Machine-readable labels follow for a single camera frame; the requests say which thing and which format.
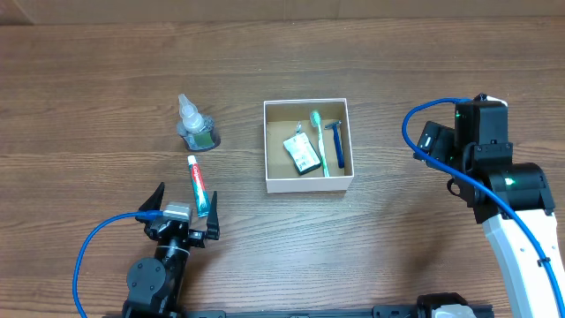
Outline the blue disposable razor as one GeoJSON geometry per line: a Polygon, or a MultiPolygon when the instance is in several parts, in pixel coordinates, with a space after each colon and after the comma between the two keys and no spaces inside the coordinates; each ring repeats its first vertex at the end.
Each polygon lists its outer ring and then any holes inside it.
{"type": "Polygon", "coordinates": [[[338,120],[333,123],[325,125],[326,130],[331,130],[333,132],[334,144],[335,144],[335,153],[337,158],[338,167],[343,169],[345,167],[345,161],[343,156],[343,147],[341,143],[341,137],[339,133],[339,128],[342,121],[338,120]]]}

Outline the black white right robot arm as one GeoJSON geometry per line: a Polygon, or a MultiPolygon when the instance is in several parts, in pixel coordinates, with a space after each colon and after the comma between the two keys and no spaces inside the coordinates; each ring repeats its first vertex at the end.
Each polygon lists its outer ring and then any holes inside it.
{"type": "Polygon", "coordinates": [[[535,163],[513,163],[503,124],[453,128],[429,121],[410,144],[416,159],[448,173],[495,253],[516,317],[564,315],[564,267],[554,200],[535,163]]]}

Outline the green white floss packet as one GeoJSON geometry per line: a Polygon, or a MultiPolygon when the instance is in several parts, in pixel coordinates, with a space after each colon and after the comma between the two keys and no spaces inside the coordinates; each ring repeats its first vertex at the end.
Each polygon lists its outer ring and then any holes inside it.
{"type": "Polygon", "coordinates": [[[305,132],[301,131],[302,125],[298,122],[296,133],[283,142],[283,146],[294,162],[295,169],[299,175],[317,170],[321,166],[320,158],[313,148],[305,132]]]}

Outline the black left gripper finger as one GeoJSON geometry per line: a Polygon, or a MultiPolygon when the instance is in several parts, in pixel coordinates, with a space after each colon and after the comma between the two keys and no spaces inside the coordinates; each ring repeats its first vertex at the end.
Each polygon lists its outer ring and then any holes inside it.
{"type": "Polygon", "coordinates": [[[139,207],[139,211],[157,211],[161,209],[162,199],[164,195],[164,183],[161,182],[154,193],[139,207]]]}
{"type": "Polygon", "coordinates": [[[218,240],[220,238],[220,225],[217,215],[217,191],[213,193],[210,210],[207,216],[206,238],[212,240],[218,240]]]}

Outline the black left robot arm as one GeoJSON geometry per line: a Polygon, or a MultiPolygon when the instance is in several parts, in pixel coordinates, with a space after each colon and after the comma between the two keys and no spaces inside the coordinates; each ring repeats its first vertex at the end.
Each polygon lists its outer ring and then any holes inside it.
{"type": "Polygon", "coordinates": [[[136,220],[144,224],[145,234],[157,246],[152,257],[135,261],[127,273],[129,292],[123,317],[187,317],[179,300],[190,250],[220,238],[216,194],[211,199],[207,228],[198,231],[191,227],[190,205],[172,202],[161,209],[164,191],[165,184],[160,183],[139,207],[141,215],[136,220]]]}

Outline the green white toothbrush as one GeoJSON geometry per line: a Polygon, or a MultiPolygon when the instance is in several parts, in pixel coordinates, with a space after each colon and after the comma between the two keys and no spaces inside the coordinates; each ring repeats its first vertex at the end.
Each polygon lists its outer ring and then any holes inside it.
{"type": "Polygon", "coordinates": [[[328,178],[330,176],[329,173],[329,169],[328,169],[328,164],[327,164],[327,159],[326,159],[326,153],[325,153],[325,147],[324,147],[324,141],[323,141],[323,131],[321,128],[321,115],[317,110],[314,110],[310,113],[310,120],[311,120],[311,124],[313,127],[315,127],[317,129],[317,134],[318,134],[318,148],[319,148],[319,152],[320,152],[320,161],[322,164],[322,169],[323,169],[323,175],[325,178],[328,178]]]}

